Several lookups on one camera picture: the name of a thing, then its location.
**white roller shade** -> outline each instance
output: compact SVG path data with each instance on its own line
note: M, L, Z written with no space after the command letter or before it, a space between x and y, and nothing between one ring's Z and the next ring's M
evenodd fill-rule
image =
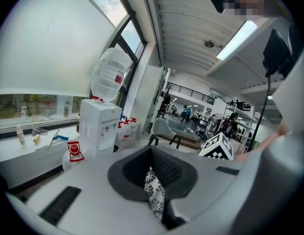
M20 0L0 30L0 94L88 95L113 31L89 0Z

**person in blue shirt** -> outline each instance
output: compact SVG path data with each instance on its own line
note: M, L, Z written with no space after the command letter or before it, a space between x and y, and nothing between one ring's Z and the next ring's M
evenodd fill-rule
M183 112L185 113L185 114L183 114L183 117L182 117L182 120L181 121L183 121L183 120L185 120L186 119L186 122L188 122L189 121L189 118L190 118L190 115L191 115L191 108L189 107L189 106L184 106L183 107Z

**sky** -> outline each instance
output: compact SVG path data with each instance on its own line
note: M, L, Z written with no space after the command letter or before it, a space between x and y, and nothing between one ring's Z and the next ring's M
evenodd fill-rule
M120 0L94 0L110 21L117 26L120 21L127 15L125 8ZM136 51L137 46L140 43L140 38L132 22L125 27L121 34L131 50Z

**hand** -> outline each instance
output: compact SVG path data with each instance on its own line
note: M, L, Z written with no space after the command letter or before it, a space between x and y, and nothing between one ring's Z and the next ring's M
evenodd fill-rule
M276 140L278 137L281 136L285 136L288 133L288 128L287 126L284 124L283 120L280 122L280 125L277 129L277 132L273 133L272 135L270 135L268 138L266 138L264 140L263 143L261 143L256 149L255 151L263 151L267 146L269 146L274 140ZM236 161L240 161L240 162L244 162L247 157L248 157L249 153L243 153L239 156L237 156L235 158Z

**floral patterned fabric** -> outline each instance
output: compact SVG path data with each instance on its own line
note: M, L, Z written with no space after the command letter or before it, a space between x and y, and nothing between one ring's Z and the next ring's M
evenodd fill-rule
M155 176L155 172L152 168L149 169L146 175L144 189L150 194L149 206L152 209L153 214L157 218L162 219L165 190L158 178Z

